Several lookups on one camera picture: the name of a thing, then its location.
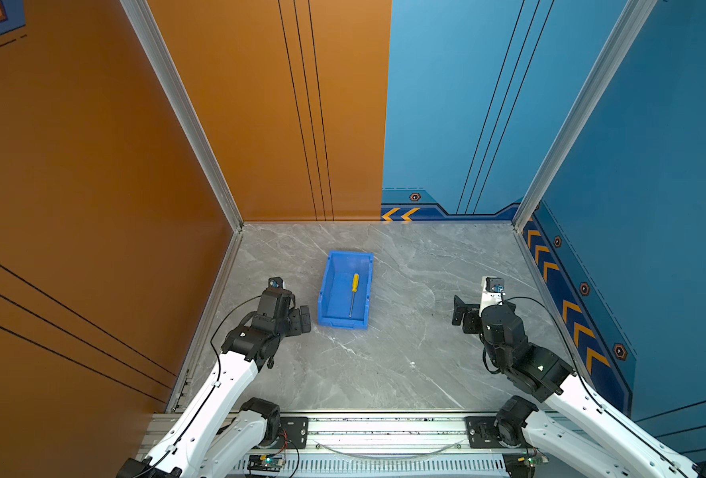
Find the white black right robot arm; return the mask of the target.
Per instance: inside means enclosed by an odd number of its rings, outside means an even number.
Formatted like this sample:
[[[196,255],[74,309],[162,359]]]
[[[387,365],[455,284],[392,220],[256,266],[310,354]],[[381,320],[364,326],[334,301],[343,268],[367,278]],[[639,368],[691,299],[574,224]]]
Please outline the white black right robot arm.
[[[452,323],[482,343],[486,370],[520,394],[498,411],[501,444],[549,453],[590,477],[706,477],[590,386],[569,360],[528,340],[516,306],[500,292],[478,304],[454,298]]]

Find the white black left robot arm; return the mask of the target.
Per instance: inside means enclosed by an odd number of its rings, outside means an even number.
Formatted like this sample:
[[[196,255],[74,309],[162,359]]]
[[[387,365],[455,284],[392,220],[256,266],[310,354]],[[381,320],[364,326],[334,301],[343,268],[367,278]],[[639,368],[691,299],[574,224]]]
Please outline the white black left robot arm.
[[[272,368],[280,343],[311,331],[307,306],[279,277],[270,278],[251,312],[227,334],[207,381],[170,431],[141,459],[128,459],[119,477],[226,477],[256,447],[277,441],[280,407],[252,398],[224,422],[263,368]]]

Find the yellow handled screwdriver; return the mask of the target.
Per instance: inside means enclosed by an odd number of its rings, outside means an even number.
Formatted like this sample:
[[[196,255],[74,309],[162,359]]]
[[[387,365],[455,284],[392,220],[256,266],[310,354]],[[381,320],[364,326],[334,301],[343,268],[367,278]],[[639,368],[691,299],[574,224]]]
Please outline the yellow handled screwdriver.
[[[360,284],[360,275],[358,273],[355,273],[353,275],[352,284],[351,284],[351,300],[350,300],[350,307],[349,307],[349,314],[348,314],[349,318],[352,318],[352,316],[353,316],[356,295],[357,295],[357,292],[359,289],[359,284]]]

